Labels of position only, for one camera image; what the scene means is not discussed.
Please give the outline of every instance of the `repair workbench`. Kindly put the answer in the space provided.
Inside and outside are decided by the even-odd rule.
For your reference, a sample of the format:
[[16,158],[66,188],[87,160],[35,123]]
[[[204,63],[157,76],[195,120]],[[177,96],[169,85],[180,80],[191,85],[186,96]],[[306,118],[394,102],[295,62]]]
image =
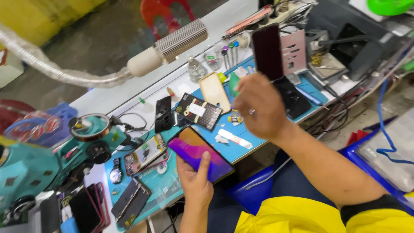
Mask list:
[[[247,65],[254,65],[253,59],[252,59],[252,51],[250,49],[246,49],[245,51],[241,51],[239,53],[239,60],[242,61],[239,63],[239,66],[247,66]],[[202,64],[209,69],[209,67],[205,64],[203,61],[203,58],[201,55],[196,56],[196,59],[198,59]],[[228,71],[225,70],[224,66],[222,66],[221,70],[217,72],[223,72],[225,74],[228,74],[233,69],[230,69]],[[310,85],[305,79],[302,78],[303,83],[301,87],[305,89],[308,93],[311,93],[314,97],[318,98],[320,101],[322,101],[325,105],[329,105],[333,101],[335,101],[335,98],[331,96],[326,91],[317,91],[312,85]],[[333,90],[335,90],[339,95],[343,95],[348,90],[350,90],[352,87],[354,87],[357,84],[357,82],[347,80],[347,81],[338,81],[337,83],[333,84],[331,87]],[[143,111],[143,104],[140,102],[139,97],[142,99],[145,99],[146,102],[151,103],[155,106],[156,101],[168,96],[168,92],[166,88],[171,88],[175,94],[177,95],[177,99],[181,99],[182,95],[187,92],[191,93],[192,95],[202,98],[201,92],[200,92],[200,86],[196,83],[193,83],[190,81],[190,77],[188,75],[188,65],[185,64],[181,66],[179,69],[175,70],[168,76],[164,77],[160,81],[153,84],[151,87],[147,88],[145,91],[137,95],[136,97],[132,98],[127,103],[123,104],[110,114],[109,116],[119,116],[123,113],[138,113],[141,116],[145,118],[147,121],[147,129],[151,129],[149,132],[149,137],[151,137],[154,134],[153,129],[153,123],[155,120],[155,113],[145,113]],[[229,100],[232,102],[233,97],[229,95]],[[297,117],[294,121],[296,123],[300,123],[316,112],[320,111],[323,107],[313,105],[312,109],[310,109],[308,112],[304,113],[303,115]],[[135,115],[125,115],[122,118],[122,121],[133,125],[134,127],[141,127],[143,126],[144,122]],[[253,153],[263,145],[267,143],[266,140],[260,139],[252,135],[249,131],[247,131],[246,127],[243,124],[240,124],[238,126],[233,126],[232,123],[227,121],[226,115],[223,115],[221,118],[219,118],[219,121],[217,122],[214,130],[212,132],[207,131],[201,127],[199,128],[199,132],[201,135],[211,144],[215,146],[215,148],[219,151],[221,151],[222,155],[230,161],[232,164],[237,163],[238,161],[242,160],[249,154]],[[172,129],[168,131],[164,131],[161,133],[164,140],[169,140],[176,132],[178,132],[180,128],[179,127],[173,127]],[[248,150],[236,143],[230,142],[229,144],[221,144],[217,143],[215,141],[215,136],[217,135],[217,131],[219,129],[225,129],[232,134],[239,136],[240,138],[243,138],[253,144],[253,147]],[[133,132],[131,133],[132,137],[146,137],[144,133],[140,132]],[[131,181],[130,177],[126,176],[125,172],[125,166],[123,163],[123,157],[125,154],[128,154],[130,152],[115,152],[112,156],[112,159],[114,158],[121,158],[121,169],[123,171],[123,180],[120,184],[114,185],[110,182],[108,182],[108,175],[110,171],[113,168],[113,162],[112,159],[108,161],[106,164],[102,165],[95,165],[90,175],[85,177],[85,185],[89,185],[92,183],[98,183],[103,182],[105,187],[105,193],[106,197],[111,197],[111,204],[108,204],[108,208],[111,208],[113,204],[118,200],[120,194],[123,192],[123,190],[127,187],[129,182]],[[149,170],[146,170],[142,173],[138,173],[138,177],[151,189],[152,196],[148,200],[147,204],[144,206],[143,210],[141,211],[140,215],[137,217],[134,223],[137,223],[139,221],[142,221],[146,219],[147,217],[156,214],[158,211],[164,209],[166,206],[174,203],[176,200],[180,199],[183,196],[183,190],[181,188],[181,184],[178,180],[178,176],[176,173],[176,162],[175,162],[175,153],[169,149],[169,160],[167,161],[167,171],[164,174],[159,174],[155,168],[151,168]],[[120,193],[118,195],[112,195],[112,190],[114,190],[115,187],[120,188]],[[104,232],[117,232],[117,231],[124,231],[125,229],[117,228],[115,218],[111,214],[111,225],[104,230]]]

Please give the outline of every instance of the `blue repair mat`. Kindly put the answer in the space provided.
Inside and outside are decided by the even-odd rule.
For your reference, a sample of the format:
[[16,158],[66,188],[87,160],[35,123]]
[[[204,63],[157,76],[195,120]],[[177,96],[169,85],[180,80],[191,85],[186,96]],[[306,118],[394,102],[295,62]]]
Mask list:
[[[247,70],[247,66],[255,67],[253,56],[241,62],[237,67],[239,66],[243,66],[246,70]],[[236,70],[237,67],[234,67],[228,70],[224,74],[225,75],[230,74],[231,72]],[[301,81],[302,83],[299,84],[298,86],[300,86],[304,91],[313,95],[313,97],[320,100],[324,104],[328,102],[328,99],[322,93],[320,93],[315,87],[313,87],[305,78],[301,77]],[[229,87],[225,86],[224,90],[226,91],[226,94],[230,100],[230,103],[232,103],[234,97],[230,94]],[[203,99],[200,89],[197,89],[195,92],[191,93],[191,95],[198,97],[200,99]],[[312,108],[310,110],[300,115],[299,117],[295,118],[293,121],[296,122],[302,119],[304,116],[308,115],[309,113],[315,111],[317,108],[319,108],[319,106],[313,103],[311,103],[311,105],[312,105]],[[203,136],[203,138],[208,143],[214,145],[214,148],[216,150],[219,150],[221,154],[229,162],[232,163],[236,161],[237,159],[239,159],[240,157],[242,157],[243,155],[245,155],[246,153],[248,153],[249,151],[254,150],[260,144],[264,143],[265,140],[260,139],[254,136],[252,133],[250,133],[244,124],[239,124],[238,126],[234,126],[231,122],[227,120],[227,117],[230,116],[230,114],[231,113],[229,112],[227,114],[222,115],[217,121],[217,124],[214,127],[214,130],[212,132],[199,126],[198,126],[198,129],[199,129],[198,132]],[[248,142],[253,144],[253,147],[250,150],[248,150],[231,141],[228,144],[217,143],[215,140],[215,137],[218,134],[218,131],[220,129],[227,130],[231,132],[232,134],[242,139],[247,140]],[[168,131],[162,132],[161,135],[163,136],[165,141],[168,141],[179,130],[180,130],[179,127],[173,127],[172,129]],[[152,129],[149,132],[148,138],[152,137],[153,135],[154,135],[154,130]],[[126,171],[125,171],[125,164],[124,164],[123,158],[124,158],[124,155],[126,155],[127,153],[128,152],[118,151],[112,156],[113,157],[112,159],[121,158],[121,169],[124,174],[124,178],[122,179],[122,182],[120,184],[112,184],[109,180],[109,173],[111,172],[113,168],[112,159],[105,163],[105,170],[106,170],[106,176],[108,179],[110,193],[112,193],[112,190],[114,190],[116,187],[119,187],[121,189],[118,195],[115,195],[115,196],[111,195],[111,200],[113,204],[118,200],[120,194],[125,190],[128,184],[131,182],[131,178],[125,175]],[[167,161],[167,170],[164,174],[158,174],[156,167],[151,168],[147,171],[138,173],[138,177],[149,187],[149,189],[152,191],[152,195],[150,199],[148,200],[148,202],[145,204],[140,215],[134,221],[134,224],[150,216],[151,214],[158,211],[159,209],[163,209],[167,204],[179,198],[183,194],[183,189],[181,187],[181,184],[180,184],[180,181],[178,180],[178,175],[177,175],[176,160],[175,160],[176,153],[173,152],[171,149],[168,149],[168,153],[170,157],[169,157],[169,160]]]

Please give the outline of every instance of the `glue bottle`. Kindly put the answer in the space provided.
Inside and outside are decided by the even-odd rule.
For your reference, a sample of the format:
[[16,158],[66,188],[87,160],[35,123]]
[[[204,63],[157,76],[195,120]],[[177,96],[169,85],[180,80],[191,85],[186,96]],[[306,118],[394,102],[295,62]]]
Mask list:
[[141,103],[142,103],[142,108],[141,110],[143,112],[147,112],[147,113],[151,113],[154,111],[154,106],[150,103],[148,103],[147,101],[145,101],[144,99],[142,99],[141,97],[139,97]]

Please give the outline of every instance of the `small bottle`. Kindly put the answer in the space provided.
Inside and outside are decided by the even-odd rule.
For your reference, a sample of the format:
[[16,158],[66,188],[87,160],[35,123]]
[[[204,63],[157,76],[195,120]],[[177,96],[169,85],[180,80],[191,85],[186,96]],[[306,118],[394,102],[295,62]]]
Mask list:
[[194,57],[188,58],[188,73],[190,74],[190,80],[193,83],[198,81],[208,74],[207,69]]
[[141,110],[143,112],[147,112],[147,113],[151,113],[154,111],[154,106],[150,103],[148,103],[147,101],[145,101],[144,99],[142,99],[141,97],[139,97],[143,107],[141,108]]

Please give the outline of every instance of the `screwdriver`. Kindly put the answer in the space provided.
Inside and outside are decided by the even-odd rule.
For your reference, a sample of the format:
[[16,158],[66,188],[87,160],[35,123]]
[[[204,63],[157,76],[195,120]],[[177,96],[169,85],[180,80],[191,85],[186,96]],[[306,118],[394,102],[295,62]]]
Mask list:
[[227,51],[224,50],[224,48],[223,48],[223,50],[221,51],[221,54],[223,55],[223,60],[224,60],[224,65],[226,66],[226,70],[228,70],[228,68],[227,68],[227,61],[226,61]]
[[234,47],[236,48],[236,65],[238,64],[238,46],[240,43],[238,41],[234,42]]
[[235,64],[235,61],[234,61],[234,59],[235,59],[236,57],[234,56],[234,53],[233,53],[233,48],[234,48],[234,44],[233,44],[233,43],[229,43],[229,49],[230,49],[230,53],[231,53],[231,66],[232,66],[232,67],[236,65],[236,64]]
[[231,66],[231,64],[230,64],[229,54],[228,54],[228,52],[227,52],[228,50],[229,50],[229,47],[228,47],[227,45],[223,47],[223,51],[225,51],[225,52],[226,52],[226,54],[225,54],[224,56],[226,57],[227,62],[229,63],[229,68],[231,68],[232,66]]

